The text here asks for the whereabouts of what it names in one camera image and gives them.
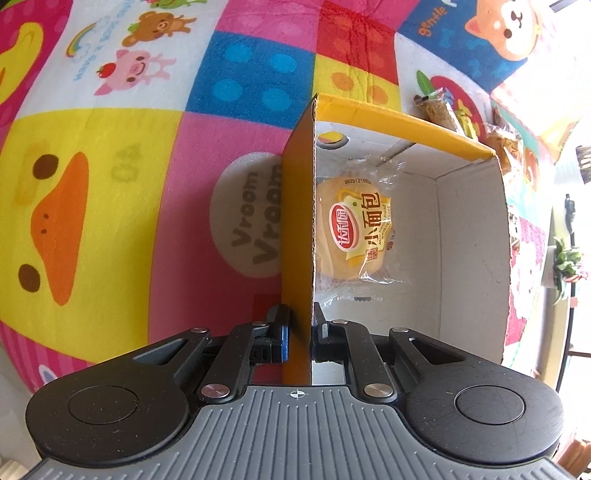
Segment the yellow cardboard box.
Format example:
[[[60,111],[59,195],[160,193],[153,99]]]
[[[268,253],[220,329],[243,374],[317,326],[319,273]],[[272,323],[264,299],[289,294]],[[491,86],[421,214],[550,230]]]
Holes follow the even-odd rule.
[[[488,360],[503,357],[509,313],[508,208],[495,152],[417,117],[318,94],[283,150],[281,299],[294,309],[283,382],[312,379],[312,304],[318,293],[315,184],[346,161],[373,156],[394,173],[400,284],[365,284],[325,311],[374,333],[408,327]]]

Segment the potted green plant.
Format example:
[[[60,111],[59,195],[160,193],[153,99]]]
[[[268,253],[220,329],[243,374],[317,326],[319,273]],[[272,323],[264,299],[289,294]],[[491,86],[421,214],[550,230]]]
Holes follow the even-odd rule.
[[[567,246],[565,240],[554,238],[552,274],[556,296],[554,304],[564,300],[570,285],[589,277],[589,262],[577,246]]]

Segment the black metal stand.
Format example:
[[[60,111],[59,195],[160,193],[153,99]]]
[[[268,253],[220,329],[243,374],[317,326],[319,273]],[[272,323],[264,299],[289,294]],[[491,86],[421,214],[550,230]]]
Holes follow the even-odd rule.
[[[564,220],[568,232],[569,244],[565,240],[556,238],[556,245],[559,247],[559,252],[555,255],[557,264],[554,267],[556,285],[558,286],[558,296],[555,303],[562,300],[568,301],[568,315],[566,322],[566,333],[564,346],[560,361],[558,378],[556,381],[556,390],[560,391],[566,369],[571,357],[590,358],[589,353],[577,353],[572,349],[572,335],[574,329],[574,310],[575,307],[571,303],[576,299],[576,285],[586,278],[582,267],[583,254],[576,245],[574,219],[575,219],[575,201],[570,194],[566,194],[564,198]]]

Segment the packaged small bread bun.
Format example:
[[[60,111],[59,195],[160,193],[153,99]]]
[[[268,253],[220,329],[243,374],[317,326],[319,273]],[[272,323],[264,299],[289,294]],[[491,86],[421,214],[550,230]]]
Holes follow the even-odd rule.
[[[381,300],[381,288],[409,276],[394,245],[394,194],[405,163],[381,156],[332,161],[315,178],[315,296]]]

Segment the sesame snack bar packet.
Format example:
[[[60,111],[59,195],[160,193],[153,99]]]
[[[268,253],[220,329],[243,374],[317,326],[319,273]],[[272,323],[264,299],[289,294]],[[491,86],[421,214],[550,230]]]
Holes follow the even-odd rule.
[[[459,120],[448,102],[443,88],[437,89],[428,95],[416,95],[414,101],[427,114],[431,122],[455,133],[462,132]]]

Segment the colourful cartoon bed quilt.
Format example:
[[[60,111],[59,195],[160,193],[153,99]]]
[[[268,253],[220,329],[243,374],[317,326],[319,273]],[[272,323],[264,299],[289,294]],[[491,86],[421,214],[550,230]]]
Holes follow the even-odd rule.
[[[280,153],[312,97],[410,112],[443,89],[467,126],[526,142],[567,31],[546,1],[5,1],[1,344],[26,388],[280,296]]]

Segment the clear bag brown snack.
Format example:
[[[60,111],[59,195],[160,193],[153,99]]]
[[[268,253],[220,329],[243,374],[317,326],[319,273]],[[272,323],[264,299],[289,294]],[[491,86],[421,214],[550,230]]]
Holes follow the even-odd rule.
[[[485,125],[486,144],[495,150],[504,175],[523,171],[524,144],[513,127]]]

